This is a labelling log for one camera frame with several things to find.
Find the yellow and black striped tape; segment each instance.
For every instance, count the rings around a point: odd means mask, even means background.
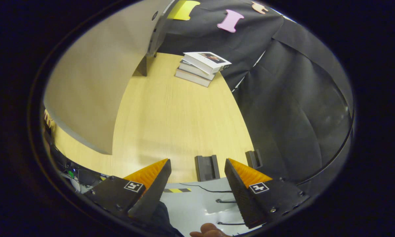
[[[186,193],[191,192],[191,189],[164,189],[164,193]]]

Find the finger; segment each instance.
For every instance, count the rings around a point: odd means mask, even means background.
[[[190,232],[191,237],[203,237],[203,234],[197,231]]]
[[[205,223],[200,227],[200,231],[204,234],[210,230],[218,230],[218,228],[212,223]]]
[[[222,231],[220,230],[210,230],[206,232],[203,237],[225,237]]]

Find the book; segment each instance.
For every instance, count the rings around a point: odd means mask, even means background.
[[[184,53],[185,61],[193,64],[207,74],[214,74],[230,66],[226,59],[211,52],[188,52]]]
[[[191,81],[191,82],[194,82],[196,84],[202,85],[204,87],[208,87],[210,82],[211,82],[211,80],[208,80],[206,78],[203,78],[203,77],[201,77],[199,75],[196,75],[196,74],[193,74],[191,72],[187,72],[187,71],[182,70],[180,68],[178,68],[176,70],[175,76],[179,77],[179,78],[182,78],[182,79],[185,79],[187,81]]]
[[[211,81],[215,77],[215,74],[207,74],[206,72],[200,70],[197,66],[194,66],[193,64],[187,62],[186,60],[181,60],[179,69],[191,72],[193,74],[199,75]]]

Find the white book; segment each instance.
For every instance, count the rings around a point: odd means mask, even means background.
[[[197,66],[207,74],[214,74],[228,68],[230,62],[211,52],[188,52],[184,53],[184,60]]]
[[[202,85],[204,87],[208,87],[210,82],[211,82],[210,80],[208,80],[206,78],[202,78],[201,76],[198,76],[198,75],[193,74],[191,72],[187,72],[187,71],[181,70],[179,68],[176,70],[175,76],[179,77],[179,78],[182,78],[182,79],[185,79],[187,81],[191,81],[191,82],[197,83],[197,84]]]
[[[199,75],[199,76],[206,78],[208,80],[211,80],[211,81],[215,77],[215,73],[214,74],[207,74],[206,72],[200,70],[197,66],[194,66],[193,64],[187,62],[186,60],[181,60],[179,69],[191,72],[193,74]]]

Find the wooden table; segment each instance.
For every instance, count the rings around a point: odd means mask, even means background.
[[[112,155],[86,147],[52,123],[56,147],[80,165],[117,177],[169,158],[169,183],[196,182],[197,155],[217,155],[221,177],[226,158],[247,164],[245,152],[253,144],[224,78],[218,72],[208,88],[177,78],[181,58],[158,53],[148,61],[147,77],[131,77],[116,119]]]

